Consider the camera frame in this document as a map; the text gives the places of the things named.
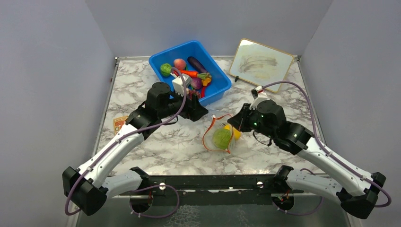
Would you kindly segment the green artichoke toy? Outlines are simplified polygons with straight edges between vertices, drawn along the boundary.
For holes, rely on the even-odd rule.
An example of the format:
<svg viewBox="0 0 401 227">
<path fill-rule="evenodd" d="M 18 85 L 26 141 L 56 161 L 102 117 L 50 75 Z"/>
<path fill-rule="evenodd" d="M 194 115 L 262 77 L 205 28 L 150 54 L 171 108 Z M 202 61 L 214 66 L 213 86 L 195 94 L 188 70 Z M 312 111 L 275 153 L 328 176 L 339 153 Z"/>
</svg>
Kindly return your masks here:
<svg viewBox="0 0 401 227">
<path fill-rule="evenodd" d="M 164 63 L 159 67 L 159 69 L 163 77 L 169 77 L 172 70 L 172 66 L 169 63 Z"/>
</svg>

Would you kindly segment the yellow bell pepper toy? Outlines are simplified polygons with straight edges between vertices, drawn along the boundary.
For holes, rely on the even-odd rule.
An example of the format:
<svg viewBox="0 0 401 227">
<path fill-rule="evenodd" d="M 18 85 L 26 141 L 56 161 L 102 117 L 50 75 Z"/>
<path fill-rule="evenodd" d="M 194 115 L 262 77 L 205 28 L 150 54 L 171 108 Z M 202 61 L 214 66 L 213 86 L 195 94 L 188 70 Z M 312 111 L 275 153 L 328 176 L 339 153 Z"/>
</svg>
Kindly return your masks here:
<svg viewBox="0 0 401 227">
<path fill-rule="evenodd" d="M 239 140 L 242 136 L 242 133 L 240 131 L 238 131 L 236 128 L 234 128 L 233 126 L 231 126 L 230 124 L 225 125 L 224 129 L 232 130 L 234 133 L 235 140 Z"/>
</svg>

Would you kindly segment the purple onion toy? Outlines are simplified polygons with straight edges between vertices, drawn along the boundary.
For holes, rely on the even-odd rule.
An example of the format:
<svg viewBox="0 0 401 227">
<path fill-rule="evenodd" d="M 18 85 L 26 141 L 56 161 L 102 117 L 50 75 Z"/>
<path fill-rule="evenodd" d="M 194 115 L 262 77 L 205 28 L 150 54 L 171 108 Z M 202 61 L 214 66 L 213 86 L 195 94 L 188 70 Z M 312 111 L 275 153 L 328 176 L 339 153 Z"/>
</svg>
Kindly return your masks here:
<svg viewBox="0 0 401 227">
<path fill-rule="evenodd" d="M 201 78 L 192 78 L 191 87 L 195 90 L 200 90 L 203 88 L 203 83 Z"/>
</svg>

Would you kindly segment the green cabbage toy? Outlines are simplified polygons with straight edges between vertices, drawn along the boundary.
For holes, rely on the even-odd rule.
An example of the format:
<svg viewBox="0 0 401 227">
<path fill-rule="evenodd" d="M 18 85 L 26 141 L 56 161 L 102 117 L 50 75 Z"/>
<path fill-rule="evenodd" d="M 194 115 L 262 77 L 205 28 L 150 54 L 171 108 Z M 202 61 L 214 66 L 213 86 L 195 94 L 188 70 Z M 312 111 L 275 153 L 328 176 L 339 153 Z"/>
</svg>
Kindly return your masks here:
<svg viewBox="0 0 401 227">
<path fill-rule="evenodd" d="M 231 139 L 232 132 L 224 128 L 217 129 L 212 135 L 212 142 L 219 149 L 228 149 Z"/>
</svg>

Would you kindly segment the clear zip bag orange zipper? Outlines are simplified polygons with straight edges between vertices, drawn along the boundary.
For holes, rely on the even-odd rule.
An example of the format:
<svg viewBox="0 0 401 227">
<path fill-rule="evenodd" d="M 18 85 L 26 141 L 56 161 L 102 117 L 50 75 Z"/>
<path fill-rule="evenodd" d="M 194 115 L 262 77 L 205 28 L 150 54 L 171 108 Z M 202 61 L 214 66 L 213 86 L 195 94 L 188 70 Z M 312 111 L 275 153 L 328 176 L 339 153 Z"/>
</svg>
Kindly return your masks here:
<svg viewBox="0 0 401 227">
<path fill-rule="evenodd" d="M 220 117 L 212 115 L 211 124 L 202 137 L 202 143 L 206 150 L 230 154 L 235 149 L 235 144 L 241 138 L 242 133 L 228 123 L 228 119 L 231 117 L 230 114 Z"/>
</svg>

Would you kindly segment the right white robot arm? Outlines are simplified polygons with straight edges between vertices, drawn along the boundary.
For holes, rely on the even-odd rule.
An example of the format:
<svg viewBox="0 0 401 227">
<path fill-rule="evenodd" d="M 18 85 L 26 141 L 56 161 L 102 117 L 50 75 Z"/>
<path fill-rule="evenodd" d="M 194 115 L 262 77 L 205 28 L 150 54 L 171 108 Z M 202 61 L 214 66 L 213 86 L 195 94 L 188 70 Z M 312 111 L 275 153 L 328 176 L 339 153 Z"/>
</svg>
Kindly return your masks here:
<svg viewBox="0 0 401 227">
<path fill-rule="evenodd" d="M 240 132 L 267 136 L 281 150 L 311 162 L 329 176 L 322 178 L 282 166 L 273 178 L 276 191 L 302 190 L 322 196 L 359 219 L 368 218 L 375 208 L 386 177 L 379 172 L 371 174 L 336 156 L 306 127 L 287 121 L 283 108 L 274 101 L 262 101 L 256 108 L 246 103 L 228 123 Z"/>
</svg>

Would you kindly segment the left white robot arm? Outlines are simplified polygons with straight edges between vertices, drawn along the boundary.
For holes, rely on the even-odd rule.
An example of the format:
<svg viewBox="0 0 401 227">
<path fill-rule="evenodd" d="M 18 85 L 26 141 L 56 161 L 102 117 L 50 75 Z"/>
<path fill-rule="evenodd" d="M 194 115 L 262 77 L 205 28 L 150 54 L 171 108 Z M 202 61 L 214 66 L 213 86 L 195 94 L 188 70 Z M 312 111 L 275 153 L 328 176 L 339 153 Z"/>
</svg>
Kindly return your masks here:
<svg viewBox="0 0 401 227">
<path fill-rule="evenodd" d="M 106 186 L 106 179 L 130 151 L 178 116 L 195 122 L 206 114 L 208 110 L 200 104 L 198 96 L 188 93 L 183 82 L 174 82 L 172 86 L 154 83 L 146 100 L 130 113 L 117 135 L 100 152 L 78 168 L 69 166 L 64 170 L 65 214 L 72 216 L 80 211 L 88 216 L 95 214 L 108 197 L 128 190 L 121 180 L 117 181 L 117 187 Z"/>
</svg>

